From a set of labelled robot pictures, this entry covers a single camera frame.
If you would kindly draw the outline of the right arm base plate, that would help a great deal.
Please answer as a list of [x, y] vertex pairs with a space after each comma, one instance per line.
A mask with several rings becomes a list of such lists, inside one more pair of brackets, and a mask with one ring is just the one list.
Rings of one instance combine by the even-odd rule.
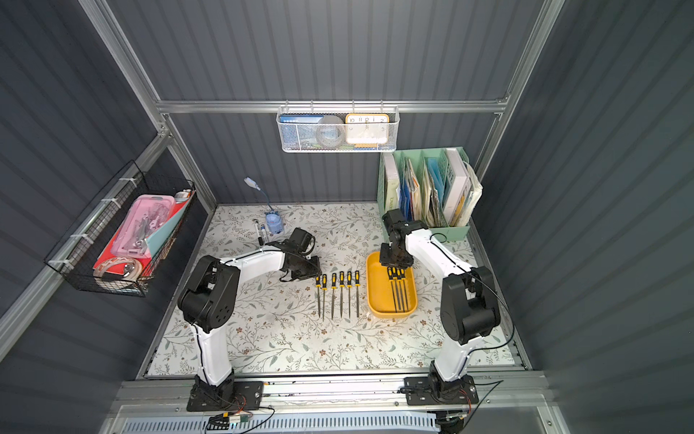
[[409, 406], [464, 405], [479, 403], [475, 380], [466, 374], [453, 382], [443, 382], [435, 376], [406, 377], [399, 393], [406, 396]]

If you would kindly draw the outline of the file tool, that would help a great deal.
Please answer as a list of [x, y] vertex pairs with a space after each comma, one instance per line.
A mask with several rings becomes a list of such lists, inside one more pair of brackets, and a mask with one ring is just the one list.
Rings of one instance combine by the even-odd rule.
[[343, 318], [344, 289], [345, 289], [345, 272], [344, 271], [339, 272], [338, 280], [339, 280], [339, 288], [340, 288], [339, 311], [340, 311], [340, 318]]
[[357, 270], [354, 271], [354, 287], [356, 295], [356, 316], [359, 318], [361, 316], [360, 308], [360, 287], [361, 287], [361, 273]]
[[331, 277], [331, 320], [334, 320], [337, 280], [337, 273], [333, 272]]
[[317, 313], [319, 318], [321, 318], [321, 314], [322, 314], [321, 292], [322, 292], [321, 276], [318, 275], [318, 276], [316, 276], [316, 313]]
[[346, 288], [348, 291], [348, 318], [352, 317], [352, 271], [346, 275]]
[[321, 294], [322, 294], [322, 296], [321, 296], [321, 300], [322, 300], [321, 301], [321, 318], [323, 320], [325, 320], [325, 316], [326, 316], [327, 281], [328, 281], [327, 275], [323, 274], [321, 276]]

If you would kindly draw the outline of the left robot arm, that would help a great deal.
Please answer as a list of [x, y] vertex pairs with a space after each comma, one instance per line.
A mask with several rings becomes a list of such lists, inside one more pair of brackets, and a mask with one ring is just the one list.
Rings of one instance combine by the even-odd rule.
[[296, 228], [289, 238], [269, 242], [237, 257], [200, 258], [177, 301], [184, 320], [193, 327], [200, 353], [197, 377], [207, 386], [220, 387], [233, 368], [227, 351], [227, 323], [236, 305], [240, 286], [253, 278], [282, 271], [290, 281], [322, 275], [320, 260], [312, 254], [316, 237]]

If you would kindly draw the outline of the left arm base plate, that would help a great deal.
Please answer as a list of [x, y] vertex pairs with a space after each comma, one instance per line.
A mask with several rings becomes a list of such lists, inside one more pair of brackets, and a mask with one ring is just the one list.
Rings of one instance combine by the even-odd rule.
[[258, 410], [264, 383], [231, 380], [211, 386], [196, 377], [186, 405], [188, 412], [231, 412], [232, 410]]

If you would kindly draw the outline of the yellow storage tray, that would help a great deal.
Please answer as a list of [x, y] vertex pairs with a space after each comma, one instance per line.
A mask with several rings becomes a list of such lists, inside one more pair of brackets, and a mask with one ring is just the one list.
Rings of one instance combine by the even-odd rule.
[[417, 288], [413, 269], [394, 273], [380, 263], [380, 254], [366, 260], [367, 302], [376, 318], [401, 319], [417, 309]]

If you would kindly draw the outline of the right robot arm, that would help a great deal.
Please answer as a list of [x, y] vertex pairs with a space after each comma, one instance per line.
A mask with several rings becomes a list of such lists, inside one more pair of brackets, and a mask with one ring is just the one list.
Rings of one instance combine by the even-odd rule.
[[439, 317], [447, 340], [428, 379], [432, 390], [449, 391], [463, 383], [473, 352], [501, 323], [493, 274], [455, 256], [424, 222], [409, 222], [398, 209], [387, 211], [382, 220], [388, 242], [381, 245], [381, 265], [404, 271], [419, 261], [441, 283]]

